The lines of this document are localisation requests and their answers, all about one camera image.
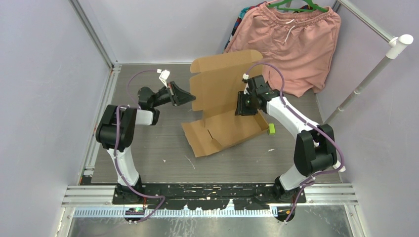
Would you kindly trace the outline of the brown cardboard box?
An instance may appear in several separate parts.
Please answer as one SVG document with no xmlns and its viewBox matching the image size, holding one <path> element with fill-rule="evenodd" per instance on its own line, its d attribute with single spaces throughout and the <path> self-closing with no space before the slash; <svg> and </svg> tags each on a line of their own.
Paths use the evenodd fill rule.
<svg viewBox="0 0 419 237">
<path fill-rule="evenodd" d="M 202 119 L 182 123 L 195 157 L 209 156 L 267 132 L 269 125 L 261 112 L 236 116 L 238 92 L 245 89 L 243 74 L 262 74 L 262 59 L 256 50 L 236 51 L 195 59 L 190 72 L 190 92 L 196 97 L 192 110 Z"/>
</svg>

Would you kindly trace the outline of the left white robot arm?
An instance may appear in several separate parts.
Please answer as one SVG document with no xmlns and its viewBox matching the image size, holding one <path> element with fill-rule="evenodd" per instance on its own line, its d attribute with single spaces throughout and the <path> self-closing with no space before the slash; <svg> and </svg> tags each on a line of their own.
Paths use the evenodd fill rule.
<svg viewBox="0 0 419 237">
<path fill-rule="evenodd" d="M 153 126 L 158 123 L 158 106 L 180 106 L 196 99 L 190 92 L 171 81 L 157 92 L 149 87 L 138 91 L 137 107 L 108 105 L 96 129 L 96 141 L 102 145 L 113 160 L 118 176 L 117 189 L 133 204 L 146 197 L 136 170 L 131 152 L 136 125 Z"/>
</svg>

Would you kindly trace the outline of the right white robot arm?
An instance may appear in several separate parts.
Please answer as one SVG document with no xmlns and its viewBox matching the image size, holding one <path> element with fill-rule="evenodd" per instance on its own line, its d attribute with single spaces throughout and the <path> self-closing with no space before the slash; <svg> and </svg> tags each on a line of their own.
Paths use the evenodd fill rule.
<svg viewBox="0 0 419 237">
<path fill-rule="evenodd" d="M 279 202 L 288 202 L 294 192 L 308 182 L 308 177 L 330 167 L 338 169 L 334 131 L 319 125 L 299 112 L 277 89 L 271 89 L 262 76 L 243 74 L 244 90 L 238 92 L 235 115 L 251 116 L 259 111 L 276 119 L 295 139 L 293 165 L 277 177 L 273 195 Z"/>
</svg>

